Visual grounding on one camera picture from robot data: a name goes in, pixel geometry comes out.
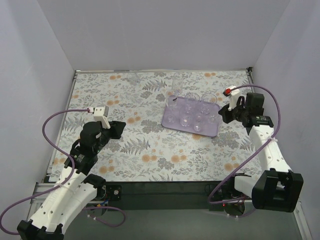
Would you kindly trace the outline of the tall clear champagne flute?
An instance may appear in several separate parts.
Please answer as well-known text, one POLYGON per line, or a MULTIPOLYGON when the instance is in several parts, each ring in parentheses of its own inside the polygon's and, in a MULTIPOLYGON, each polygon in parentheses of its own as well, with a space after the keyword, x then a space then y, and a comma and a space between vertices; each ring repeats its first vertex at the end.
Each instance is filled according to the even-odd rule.
POLYGON ((177 100, 178 96, 175 91, 169 90, 166 93, 166 107, 168 108, 167 121, 173 124, 176 120, 176 116, 174 115, 174 111, 177 108, 177 100))

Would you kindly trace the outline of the small clear shot glass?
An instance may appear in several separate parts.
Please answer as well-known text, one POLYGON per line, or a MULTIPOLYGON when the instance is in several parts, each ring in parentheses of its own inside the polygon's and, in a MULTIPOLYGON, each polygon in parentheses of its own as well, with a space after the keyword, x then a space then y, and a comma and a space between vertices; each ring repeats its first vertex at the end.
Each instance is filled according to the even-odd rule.
POLYGON ((200 121, 196 121, 194 124, 193 124, 193 129, 195 132, 201 132, 203 130, 203 123, 200 122, 200 121))

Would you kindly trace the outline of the clear wine glass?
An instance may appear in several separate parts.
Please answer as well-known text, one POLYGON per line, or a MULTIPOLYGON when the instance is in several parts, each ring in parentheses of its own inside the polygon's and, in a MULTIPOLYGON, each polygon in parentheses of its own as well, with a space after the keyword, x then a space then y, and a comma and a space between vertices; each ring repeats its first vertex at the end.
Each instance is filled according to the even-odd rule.
POLYGON ((198 104, 199 100, 200 100, 200 96, 197 93, 187 92, 184 97, 184 101, 185 101, 184 110, 188 112, 192 111, 198 104))

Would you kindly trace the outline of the small clear tumbler front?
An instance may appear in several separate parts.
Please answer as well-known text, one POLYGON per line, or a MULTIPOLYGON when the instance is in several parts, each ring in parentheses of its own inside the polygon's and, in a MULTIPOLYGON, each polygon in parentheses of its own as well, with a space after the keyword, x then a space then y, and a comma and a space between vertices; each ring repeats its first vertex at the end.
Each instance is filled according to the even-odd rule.
POLYGON ((194 117, 194 120, 197 122, 197 123, 201 123, 203 120, 204 120, 204 114, 202 112, 198 112, 195 117, 194 117))

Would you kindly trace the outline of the tall clear highball glass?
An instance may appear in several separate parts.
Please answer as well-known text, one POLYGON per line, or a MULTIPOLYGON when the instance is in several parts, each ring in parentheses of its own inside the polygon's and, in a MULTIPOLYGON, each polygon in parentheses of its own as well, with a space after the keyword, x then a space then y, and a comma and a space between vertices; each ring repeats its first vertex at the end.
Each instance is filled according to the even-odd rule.
POLYGON ((173 75, 173 80, 172 80, 172 86, 171 89, 173 90, 173 93, 175 95, 175 98, 172 100, 174 104, 177 104, 178 97, 182 94, 183 92, 183 83, 184 83, 184 77, 185 73, 184 72, 176 72, 173 75))

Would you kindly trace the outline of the clear faceted tumbler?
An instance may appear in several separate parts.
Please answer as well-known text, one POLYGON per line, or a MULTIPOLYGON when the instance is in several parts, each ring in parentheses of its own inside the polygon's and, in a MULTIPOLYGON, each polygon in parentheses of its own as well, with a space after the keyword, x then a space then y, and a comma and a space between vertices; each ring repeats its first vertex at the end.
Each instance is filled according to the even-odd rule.
POLYGON ((179 122, 183 127, 189 127, 193 120, 193 112, 190 110, 183 110, 179 114, 179 122))
POLYGON ((207 92, 202 95, 201 97, 201 105, 200 110, 203 114, 209 114, 212 106, 215 105, 217 102, 217 97, 210 92, 207 92))

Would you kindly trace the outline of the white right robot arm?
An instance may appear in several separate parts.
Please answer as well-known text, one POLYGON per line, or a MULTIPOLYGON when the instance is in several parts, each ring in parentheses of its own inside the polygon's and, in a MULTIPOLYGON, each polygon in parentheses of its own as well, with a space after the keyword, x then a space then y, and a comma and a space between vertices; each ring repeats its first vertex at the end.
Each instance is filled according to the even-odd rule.
POLYGON ((225 90, 229 104, 219 110, 224 123, 238 121, 246 128, 253 142, 262 173, 258 178, 245 175, 234 177, 234 188, 252 199, 256 209, 292 213, 303 187, 303 177, 286 163, 270 117, 264 116, 264 95, 225 90))

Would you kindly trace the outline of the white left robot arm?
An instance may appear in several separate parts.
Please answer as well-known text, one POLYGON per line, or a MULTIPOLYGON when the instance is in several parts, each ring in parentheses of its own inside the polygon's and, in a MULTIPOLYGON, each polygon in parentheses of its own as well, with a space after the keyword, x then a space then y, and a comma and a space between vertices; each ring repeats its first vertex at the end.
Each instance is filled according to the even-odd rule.
POLYGON ((99 121, 87 122, 80 138, 71 147, 58 181, 40 208, 29 220, 22 220, 17 231, 23 240, 62 240, 75 217, 92 200, 118 200, 119 186, 107 185, 104 178, 90 171, 98 153, 110 140, 119 140, 125 122, 111 121, 103 128, 99 121))

